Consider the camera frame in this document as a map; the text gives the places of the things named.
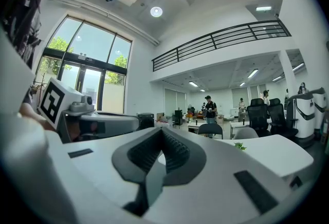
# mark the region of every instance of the metal railing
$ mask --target metal railing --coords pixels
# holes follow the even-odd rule
[[[227,46],[287,36],[291,34],[280,20],[257,21],[221,29],[186,42],[152,59],[153,71]]]

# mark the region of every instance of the office chair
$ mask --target office chair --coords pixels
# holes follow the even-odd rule
[[[223,139],[223,129],[221,128],[220,125],[216,123],[205,123],[202,124],[199,127],[199,130],[197,131],[198,135],[203,135],[203,134],[216,134],[216,135],[222,135]]]
[[[298,130],[287,126],[284,118],[283,105],[278,98],[272,99],[273,103],[267,107],[269,115],[271,116],[271,133],[273,135],[282,135],[288,139],[292,139]]]
[[[258,138],[256,131],[251,127],[243,127],[241,128],[237,134],[233,137],[233,140],[237,139],[251,139]]]
[[[249,115],[249,127],[253,128],[259,137],[270,136],[271,133],[267,130],[267,105],[262,103],[247,107]]]
[[[264,100],[262,98],[252,99],[250,102],[250,106],[263,104]]]

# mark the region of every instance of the black rubber pad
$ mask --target black rubber pad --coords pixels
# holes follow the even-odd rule
[[[68,153],[68,155],[70,158],[75,158],[78,156],[84,156],[84,155],[90,154],[92,152],[93,151],[91,149],[84,149],[84,150],[79,150],[79,151]]]
[[[278,204],[248,171],[237,172],[234,176],[261,214]]]

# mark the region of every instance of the tree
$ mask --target tree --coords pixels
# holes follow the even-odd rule
[[[61,37],[52,38],[51,42],[49,43],[48,48],[50,49],[57,49],[61,51],[65,51],[68,46],[68,43]],[[74,48],[69,48],[68,52],[73,52]],[[47,57],[42,58],[42,62],[39,67],[40,72],[47,72],[49,68],[51,68],[51,71],[53,74],[57,75],[59,67],[61,65],[61,60],[55,60]],[[71,66],[65,66],[66,70],[71,70]]]
[[[125,68],[127,65],[127,58],[125,58],[123,55],[120,55],[120,57],[115,59],[114,65]],[[123,85],[123,75],[111,71],[107,71],[106,75],[108,76],[108,78],[105,78],[105,83]]]

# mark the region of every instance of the black office chair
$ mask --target black office chair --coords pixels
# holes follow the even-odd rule
[[[205,123],[202,124],[199,127],[199,130],[197,131],[198,135],[203,135],[203,134],[215,134],[215,135],[222,135],[223,139],[223,129],[221,128],[220,125],[216,123]]]
[[[267,130],[267,105],[262,103],[247,107],[249,127],[253,128],[259,137],[270,136]]]
[[[284,118],[283,105],[278,98],[273,99],[273,103],[267,108],[271,116],[271,133],[273,135],[282,135],[288,139],[292,139],[298,130],[287,126]]]
[[[262,98],[252,99],[250,102],[250,106],[263,104],[264,100]]]

